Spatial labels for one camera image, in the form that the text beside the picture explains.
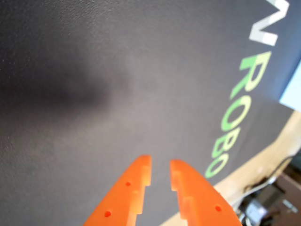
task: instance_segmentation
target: orange plastic part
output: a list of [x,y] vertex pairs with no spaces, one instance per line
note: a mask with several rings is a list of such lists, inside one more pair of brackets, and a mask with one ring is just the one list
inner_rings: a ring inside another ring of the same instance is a hole
[[232,207],[194,168],[184,161],[171,160],[170,171],[181,218],[189,226],[241,226]]
[[134,226],[143,211],[145,186],[151,184],[151,156],[137,158],[123,173],[84,226]]

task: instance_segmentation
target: hole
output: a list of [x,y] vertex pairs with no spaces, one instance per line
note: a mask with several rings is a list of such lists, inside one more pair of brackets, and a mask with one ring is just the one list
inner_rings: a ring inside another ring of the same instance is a hole
[[106,218],[108,218],[109,216],[111,216],[111,212],[110,212],[110,211],[106,211],[106,212],[104,213],[104,216],[105,216]]
[[220,207],[219,205],[216,205],[216,206],[215,206],[215,210],[216,210],[217,212],[221,212],[222,209],[221,209],[221,207]]

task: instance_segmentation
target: white wire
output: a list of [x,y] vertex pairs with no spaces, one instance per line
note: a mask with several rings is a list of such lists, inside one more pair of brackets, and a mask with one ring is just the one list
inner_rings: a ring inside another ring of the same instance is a hole
[[242,213],[242,214],[240,214],[240,216],[239,216],[239,221],[240,222],[243,222],[243,219],[245,218],[245,214],[244,213]]
[[237,202],[239,202],[243,198],[247,197],[248,195],[250,195],[250,194],[252,194],[254,192],[257,192],[260,189],[263,189],[264,187],[266,187],[269,184],[270,184],[270,180],[262,183],[261,185],[256,186],[255,188],[252,188],[251,190],[249,190],[246,193],[244,193],[242,196],[240,196],[237,199],[235,199],[234,201],[230,202],[230,206],[234,206],[234,204],[236,204]]
[[276,174],[276,172],[278,171],[278,169],[283,165],[283,163],[285,163],[287,160],[292,159],[293,157],[301,157],[300,155],[296,154],[296,155],[290,155],[287,156],[286,158],[284,158],[280,164],[274,169],[274,171],[271,173],[271,175],[269,176],[269,179],[262,183],[261,185],[258,185],[254,188],[252,188],[251,190],[247,191],[246,193],[244,193],[242,196],[240,196],[239,198],[235,199],[234,201],[230,202],[231,206],[234,206],[234,204],[236,204],[237,202],[239,202],[240,200],[242,200],[243,198],[247,197],[248,195],[257,192],[258,190],[263,189],[264,187],[266,187],[267,185],[273,184],[275,182],[275,180],[277,179],[276,176],[274,176]]
[[246,218],[245,222],[246,222],[246,226],[252,226],[249,218]]

